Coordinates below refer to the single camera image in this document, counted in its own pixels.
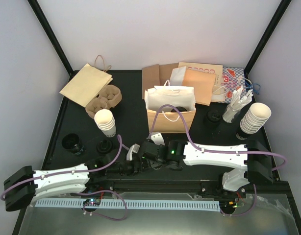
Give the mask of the orange paper bag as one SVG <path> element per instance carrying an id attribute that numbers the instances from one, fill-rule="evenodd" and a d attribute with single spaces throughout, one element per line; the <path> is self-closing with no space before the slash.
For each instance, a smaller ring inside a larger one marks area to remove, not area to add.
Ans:
<path id="1" fill-rule="evenodd" d="M 215 80 L 215 74 L 187 69 L 182 85 L 194 88 L 197 104 L 209 106 L 212 99 Z"/>
<path id="2" fill-rule="evenodd" d="M 163 86 L 154 86 L 144 94 L 149 131 L 160 133 L 185 133 L 190 130 L 196 114 L 194 88 L 171 86 L 166 81 Z M 172 113 L 175 107 L 184 107 L 187 112 Z"/>

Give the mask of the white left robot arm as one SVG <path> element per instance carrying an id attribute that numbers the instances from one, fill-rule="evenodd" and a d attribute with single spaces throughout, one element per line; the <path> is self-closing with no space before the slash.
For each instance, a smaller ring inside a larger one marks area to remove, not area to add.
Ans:
<path id="1" fill-rule="evenodd" d="M 99 190 L 99 181 L 107 173 L 135 175 L 150 168 L 145 157 L 111 152 L 76 166 L 56 170 L 33 170 L 24 166 L 7 178 L 0 197 L 8 212 L 18 211 L 42 198 L 65 193 L 94 195 Z"/>

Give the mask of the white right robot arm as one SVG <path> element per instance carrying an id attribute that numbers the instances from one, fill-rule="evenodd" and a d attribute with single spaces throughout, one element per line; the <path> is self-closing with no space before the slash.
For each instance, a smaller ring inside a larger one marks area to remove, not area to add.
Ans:
<path id="1" fill-rule="evenodd" d="M 179 170 L 180 163 L 187 166 L 214 165 L 229 167 L 216 185 L 221 197 L 229 197 L 247 184 L 273 183 L 271 157 L 260 151 L 250 151 L 247 145 L 216 146 L 191 144 L 189 141 L 170 141 L 168 145 L 145 141 L 137 156 Z"/>

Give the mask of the stack of white paper cups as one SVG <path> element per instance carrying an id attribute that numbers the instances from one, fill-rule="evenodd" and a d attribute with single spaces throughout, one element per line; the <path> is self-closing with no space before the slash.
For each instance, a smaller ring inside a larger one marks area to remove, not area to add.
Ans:
<path id="1" fill-rule="evenodd" d="M 113 114 L 108 109 L 99 110 L 95 116 L 94 121 L 97 127 L 108 137 L 114 137 L 116 135 L 116 125 Z"/>

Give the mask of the stack of black cup lids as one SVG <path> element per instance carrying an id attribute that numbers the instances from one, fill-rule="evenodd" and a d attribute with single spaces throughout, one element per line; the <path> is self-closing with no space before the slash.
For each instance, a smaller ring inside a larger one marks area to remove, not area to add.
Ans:
<path id="1" fill-rule="evenodd" d="M 209 110 L 204 117 L 204 125 L 209 128 L 216 128 L 222 120 L 222 114 L 218 110 Z"/>

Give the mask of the stack of pulp cup carriers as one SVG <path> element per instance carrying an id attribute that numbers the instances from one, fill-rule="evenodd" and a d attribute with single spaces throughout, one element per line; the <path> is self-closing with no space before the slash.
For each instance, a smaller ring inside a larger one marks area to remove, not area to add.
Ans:
<path id="1" fill-rule="evenodd" d="M 102 110 L 116 107 L 122 100 L 121 90 L 114 85 L 107 85 L 85 107 L 88 116 L 94 119 L 95 114 Z"/>

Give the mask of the white paper bag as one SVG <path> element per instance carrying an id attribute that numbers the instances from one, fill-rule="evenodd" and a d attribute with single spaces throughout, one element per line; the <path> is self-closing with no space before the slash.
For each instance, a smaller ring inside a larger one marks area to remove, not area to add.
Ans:
<path id="1" fill-rule="evenodd" d="M 182 86 L 185 72 L 186 72 L 186 66 L 173 69 L 171 76 L 170 76 L 170 85 L 171 86 Z"/>

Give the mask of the brown kraft paper bag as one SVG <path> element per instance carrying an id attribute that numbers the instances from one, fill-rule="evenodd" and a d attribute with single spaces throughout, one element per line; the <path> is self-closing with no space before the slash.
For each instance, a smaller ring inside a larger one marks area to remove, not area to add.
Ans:
<path id="1" fill-rule="evenodd" d="M 153 65 L 142 68 L 142 99 L 147 89 L 153 88 L 155 85 L 164 85 L 169 80 L 173 69 L 178 67 L 178 63 Z"/>

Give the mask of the beige bag with red circles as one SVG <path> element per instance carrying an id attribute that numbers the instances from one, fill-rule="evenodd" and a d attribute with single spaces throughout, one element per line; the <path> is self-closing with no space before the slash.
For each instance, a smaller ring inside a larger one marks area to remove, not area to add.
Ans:
<path id="1" fill-rule="evenodd" d="M 214 65 L 214 64 L 202 64 L 202 63 L 189 63 L 189 62 L 179 62 L 179 67 L 186 67 L 187 69 L 194 71 L 201 71 L 211 74 L 222 74 L 223 66 L 222 65 Z"/>

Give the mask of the blue checkered paper bag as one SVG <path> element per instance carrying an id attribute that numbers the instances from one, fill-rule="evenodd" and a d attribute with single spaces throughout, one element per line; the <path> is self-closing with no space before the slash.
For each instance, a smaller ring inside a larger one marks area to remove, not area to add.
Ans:
<path id="1" fill-rule="evenodd" d="M 243 68 L 223 67 L 222 78 L 222 86 L 225 87 L 225 100 L 221 101 L 221 103 L 230 103 L 233 92 L 241 87 L 243 88 L 241 96 L 246 95 L 248 90 L 253 90 L 253 93 L 259 94 L 259 91 L 261 89 L 259 84 L 252 83 L 249 79 L 245 78 Z"/>

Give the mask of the black frame post left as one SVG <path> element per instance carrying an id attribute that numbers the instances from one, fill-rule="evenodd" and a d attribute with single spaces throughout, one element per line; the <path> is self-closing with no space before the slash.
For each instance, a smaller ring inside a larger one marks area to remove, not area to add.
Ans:
<path id="1" fill-rule="evenodd" d="M 51 42 L 53 48 L 55 49 L 59 59 L 61 60 L 65 70 L 67 71 L 68 75 L 71 76 L 71 74 L 74 72 L 70 62 L 68 61 L 67 56 L 64 53 L 64 50 L 62 49 L 46 15 L 44 14 L 39 2 L 37 0 L 28 0 L 28 3 L 33 10 L 35 16 L 37 17 L 40 25 L 42 26 L 45 34 L 47 35 L 49 41 Z"/>

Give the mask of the black frame post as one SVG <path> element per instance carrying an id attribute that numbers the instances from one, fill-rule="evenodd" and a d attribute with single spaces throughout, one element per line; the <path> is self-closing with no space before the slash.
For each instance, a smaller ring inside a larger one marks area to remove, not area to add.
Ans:
<path id="1" fill-rule="evenodd" d="M 288 6 L 290 5 L 291 0 L 282 0 L 275 13 L 273 14 L 268 26 L 266 27 L 261 39 L 259 40 L 254 52 L 252 53 L 246 67 L 244 68 L 245 77 L 248 77 L 252 68 L 254 67 L 257 59 L 259 58 L 261 52 L 265 48 L 266 44 L 268 43 L 270 37 L 272 36 L 274 30 L 278 26 L 280 20 L 282 19 L 284 13 L 286 12 Z"/>
<path id="2" fill-rule="evenodd" d="M 64 50 L 62 49 L 46 15 L 44 14 L 39 2 L 37 0 L 28 0 L 28 3 L 33 10 L 35 16 L 37 17 L 40 25 L 42 26 L 45 34 L 47 35 L 49 41 L 51 42 L 53 48 L 55 49 L 59 59 L 61 60 L 65 70 L 67 71 L 68 75 L 71 76 L 71 74 L 74 72 L 70 62 L 68 61 L 67 56 L 64 53 Z"/>

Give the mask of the black frame post right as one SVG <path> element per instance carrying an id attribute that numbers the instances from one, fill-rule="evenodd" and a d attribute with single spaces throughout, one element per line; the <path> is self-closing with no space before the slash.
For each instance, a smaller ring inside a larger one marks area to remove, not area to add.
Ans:
<path id="1" fill-rule="evenodd" d="M 252 68 L 254 67 L 257 59 L 259 58 L 261 52 L 265 48 L 266 44 L 268 43 L 270 37 L 272 36 L 274 30 L 278 26 L 280 20 L 282 19 L 284 13 L 286 12 L 288 6 L 290 5 L 291 0 L 282 0 L 275 13 L 273 14 L 268 26 L 266 27 L 261 39 L 259 40 L 254 52 L 252 53 L 246 67 L 244 68 L 245 77 L 248 77 Z"/>

